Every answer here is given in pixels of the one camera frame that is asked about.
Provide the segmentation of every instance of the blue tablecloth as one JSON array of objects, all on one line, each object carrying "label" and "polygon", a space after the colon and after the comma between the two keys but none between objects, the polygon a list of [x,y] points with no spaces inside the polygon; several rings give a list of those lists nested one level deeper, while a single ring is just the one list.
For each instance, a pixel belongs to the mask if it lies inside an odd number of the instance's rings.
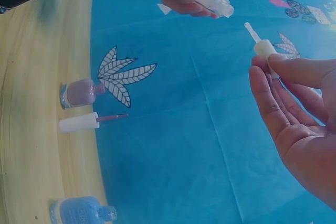
[{"label": "blue tablecloth", "polygon": [[230,0],[229,19],[164,15],[160,0],[93,0],[97,144],[124,224],[333,224],[281,163],[248,81],[250,22],[288,57],[333,58],[334,0]]}]

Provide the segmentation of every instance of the fingernail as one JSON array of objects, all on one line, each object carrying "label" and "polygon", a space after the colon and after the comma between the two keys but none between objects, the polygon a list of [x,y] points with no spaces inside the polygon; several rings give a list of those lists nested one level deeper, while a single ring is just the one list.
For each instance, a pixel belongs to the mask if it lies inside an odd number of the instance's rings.
[{"label": "fingernail", "polygon": [[269,60],[271,61],[277,61],[277,62],[281,62],[281,61],[284,61],[284,60],[287,60],[287,58],[283,55],[270,55],[269,56]]}]

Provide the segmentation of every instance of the bottle label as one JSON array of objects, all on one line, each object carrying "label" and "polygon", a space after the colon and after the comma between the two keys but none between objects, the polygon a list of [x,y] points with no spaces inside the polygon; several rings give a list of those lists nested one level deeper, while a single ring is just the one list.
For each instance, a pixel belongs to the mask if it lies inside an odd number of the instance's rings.
[{"label": "bottle label", "polygon": [[71,224],[90,224],[86,212],[83,208],[63,210],[62,221]]}]

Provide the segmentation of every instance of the clear nail polish bottle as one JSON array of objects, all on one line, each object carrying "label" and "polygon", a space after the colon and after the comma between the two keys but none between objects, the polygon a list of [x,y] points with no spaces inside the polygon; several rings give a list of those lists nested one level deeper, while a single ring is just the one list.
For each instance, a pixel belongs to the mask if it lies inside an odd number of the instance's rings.
[{"label": "clear nail polish bottle", "polygon": [[234,12],[229,0],[196,0],[196,2],[219,17],[231,17]]},{"label": "clear nail polish bottle", "polygon": [[60,102],[64,109],[93,104],[96,96],[105,93],[103,84],[95,85],[91,79],[65,84],[60,90]]},{"label": "clear nail polish bottle", "polygon": [[101,206],[92,196],[58,200],[49,212],[52,224],[104,224],[117,219],[114,207]]}]

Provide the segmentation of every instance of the pink nail polish bottle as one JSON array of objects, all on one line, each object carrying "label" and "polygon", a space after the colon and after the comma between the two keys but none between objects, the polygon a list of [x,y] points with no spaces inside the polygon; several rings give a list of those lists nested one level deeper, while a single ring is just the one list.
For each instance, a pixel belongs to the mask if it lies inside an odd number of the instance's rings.
[{"label": "pink nail polish bottle", "polygon": [[64,109],[93,104],[96,96],[105,93],[103,84],[95,85],[90,79],[65,84],[60,90],[60,101]]}]

